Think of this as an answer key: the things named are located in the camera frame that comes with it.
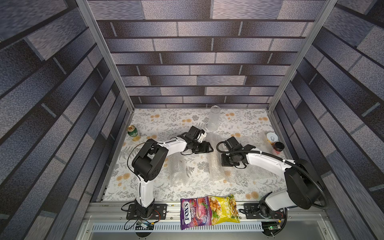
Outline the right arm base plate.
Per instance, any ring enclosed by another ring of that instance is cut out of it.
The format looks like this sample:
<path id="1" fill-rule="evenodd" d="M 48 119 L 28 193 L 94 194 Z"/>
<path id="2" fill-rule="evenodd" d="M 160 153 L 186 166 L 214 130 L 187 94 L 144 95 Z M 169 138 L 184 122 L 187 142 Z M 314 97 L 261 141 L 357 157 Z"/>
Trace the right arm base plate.
<path id="1" fill-rule="evenodd" d="M 244 204 L 239 212 L 246 216 L 248 220 L 283 220 L 286 218 L 284 209 L 277 211 L 270 210 L 266 205 L 258 203 Z"/>

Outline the clear textured glass vase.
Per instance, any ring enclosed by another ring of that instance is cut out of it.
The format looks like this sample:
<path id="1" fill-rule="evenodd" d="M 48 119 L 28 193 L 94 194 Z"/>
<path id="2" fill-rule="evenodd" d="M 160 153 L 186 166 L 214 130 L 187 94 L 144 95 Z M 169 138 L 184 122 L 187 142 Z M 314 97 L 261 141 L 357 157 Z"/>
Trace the clear textured glass vase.
<path id="1" fill-rule="evenodd" d="M 212 106 L 210 109 L 209 120 L 207 123 L 207 130 L 215 132 L 220 125 L 221 108 L 219 106 Z"/>

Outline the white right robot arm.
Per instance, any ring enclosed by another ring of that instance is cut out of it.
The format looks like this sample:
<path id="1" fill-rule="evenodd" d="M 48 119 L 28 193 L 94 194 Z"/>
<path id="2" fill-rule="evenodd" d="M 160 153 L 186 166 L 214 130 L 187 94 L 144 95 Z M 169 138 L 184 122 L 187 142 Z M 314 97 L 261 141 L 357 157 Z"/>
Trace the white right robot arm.
<path id="1" fill-rule="evenodd" d="M 246 169 L 256 166 L 285 180 L 285 189 L 268 193 L 259 201 L 259 209 L 264 216 L 291 207 L 304 210 L 327 207 L 323 182 L 309 162 L 283 159 L 252 145 L 242 146 L 234 137 L 219 142 L 216 150 L 222 155 L 223 167 L 238 169 L 243 164 Z"/>

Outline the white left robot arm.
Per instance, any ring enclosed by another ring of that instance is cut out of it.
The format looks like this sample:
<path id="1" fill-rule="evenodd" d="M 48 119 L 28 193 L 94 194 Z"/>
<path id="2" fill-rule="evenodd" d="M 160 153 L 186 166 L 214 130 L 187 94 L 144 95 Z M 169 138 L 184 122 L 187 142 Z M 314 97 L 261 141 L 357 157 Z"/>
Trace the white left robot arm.
<path id="1" fill-rule="evenodd" d="M 132 160 L 133 173 L 139 180 L 139 195 L 135 206 L 141 212 L 150 212 L 154 207 L 154 179 L 159 175 L 167 157 L 173 154 L 206 154 L 213 152 L 211 144 L 205 141 L 207 133 L 203 129 L 192 126 L 170 140 L 157 142 L 149 139 Z"/>

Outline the clear bubble wrap sheet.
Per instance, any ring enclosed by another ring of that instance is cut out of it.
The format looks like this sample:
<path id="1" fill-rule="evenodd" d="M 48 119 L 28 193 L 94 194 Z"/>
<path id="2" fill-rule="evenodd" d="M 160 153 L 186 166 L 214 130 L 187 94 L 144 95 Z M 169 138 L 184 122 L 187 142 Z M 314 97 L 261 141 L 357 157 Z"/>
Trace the clear bubble wrap sheet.
<path id="1" fill-rule="evenodd" d="M 227 181 L 232 183 L 252 182 L 261 179 L 278 179 L 279 176 L 258 166 L 240 163 L 239 166 L 224 167 L 224 175 Z"/>

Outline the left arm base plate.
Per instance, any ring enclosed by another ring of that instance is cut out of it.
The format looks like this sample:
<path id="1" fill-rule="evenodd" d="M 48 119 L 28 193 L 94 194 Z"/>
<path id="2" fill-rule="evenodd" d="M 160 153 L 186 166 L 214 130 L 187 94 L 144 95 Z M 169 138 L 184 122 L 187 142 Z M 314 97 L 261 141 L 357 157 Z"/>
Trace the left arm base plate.
<path id="1" fill-rule="evenodd" d="M 147 208 L 140 204 L 130 204 L 127 210 L 127 220 L 165 220 L 167 204 L 151 204 Z"/>

